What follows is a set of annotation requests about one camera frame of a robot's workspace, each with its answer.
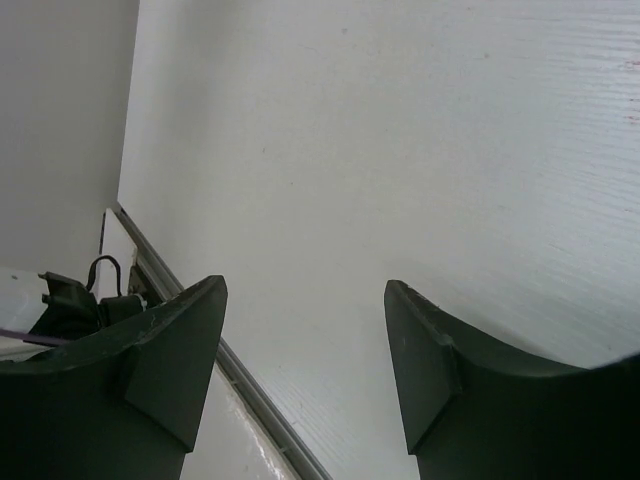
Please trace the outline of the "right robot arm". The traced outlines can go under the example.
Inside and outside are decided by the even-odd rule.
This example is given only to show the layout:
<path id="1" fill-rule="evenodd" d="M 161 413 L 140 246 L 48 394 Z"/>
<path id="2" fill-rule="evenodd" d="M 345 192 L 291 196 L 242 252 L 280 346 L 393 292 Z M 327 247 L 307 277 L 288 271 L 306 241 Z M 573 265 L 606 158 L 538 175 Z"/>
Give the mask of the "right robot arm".
<path id="1" fill-rule="evenodd" d="M 220 276 L 148 306 L 1 273 L 5 479 L 176 479 L 195 447 L 227 304 Z M 424 479 L 635 479 L 639 359 L 592 369 L 506 344 L 406 283 L 384 293 L 407 449 Z"/>

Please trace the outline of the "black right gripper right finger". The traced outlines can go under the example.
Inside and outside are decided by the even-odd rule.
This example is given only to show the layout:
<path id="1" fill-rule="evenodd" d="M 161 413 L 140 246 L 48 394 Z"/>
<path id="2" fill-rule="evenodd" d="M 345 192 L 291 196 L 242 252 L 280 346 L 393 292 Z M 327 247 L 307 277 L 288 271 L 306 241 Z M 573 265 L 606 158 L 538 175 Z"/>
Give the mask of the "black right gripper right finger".
<path id="1" fill-rule="evenodd" d="M 406 283 L 384 292 L 407 450 L 424 479 L 635 479 L 639 358 L 584 369 L 509 345 Z"/>

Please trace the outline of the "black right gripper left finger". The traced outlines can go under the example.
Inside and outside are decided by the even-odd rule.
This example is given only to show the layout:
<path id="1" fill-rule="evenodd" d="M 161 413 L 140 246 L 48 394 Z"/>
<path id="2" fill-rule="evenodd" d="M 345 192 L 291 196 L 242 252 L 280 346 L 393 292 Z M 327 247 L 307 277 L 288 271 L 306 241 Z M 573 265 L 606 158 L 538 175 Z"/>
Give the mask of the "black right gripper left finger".
<path id="1" fill-rule="evenodd" d="M 209 276 L 98 333 L 1 365 L 5 479 L 176 479 L 195 447 L 228 291 Z"/>

